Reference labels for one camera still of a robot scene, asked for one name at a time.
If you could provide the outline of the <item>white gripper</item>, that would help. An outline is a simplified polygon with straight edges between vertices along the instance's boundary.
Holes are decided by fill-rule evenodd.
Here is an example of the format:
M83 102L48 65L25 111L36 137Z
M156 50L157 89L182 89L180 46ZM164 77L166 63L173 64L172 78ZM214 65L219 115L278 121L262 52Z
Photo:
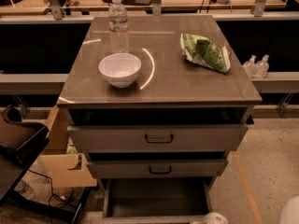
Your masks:
M210 212L199 220L192 221L190 224L228 224L228 220L220 213Z

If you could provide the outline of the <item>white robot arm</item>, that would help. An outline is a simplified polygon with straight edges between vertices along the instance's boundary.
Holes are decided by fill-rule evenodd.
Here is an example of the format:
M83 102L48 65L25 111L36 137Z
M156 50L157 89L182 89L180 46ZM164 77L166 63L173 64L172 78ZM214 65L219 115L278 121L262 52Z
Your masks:
M199 221L192 221L189 224L228 224L225 216L211 212ZM278 224L299 224L299 196L290 198L283 206Z

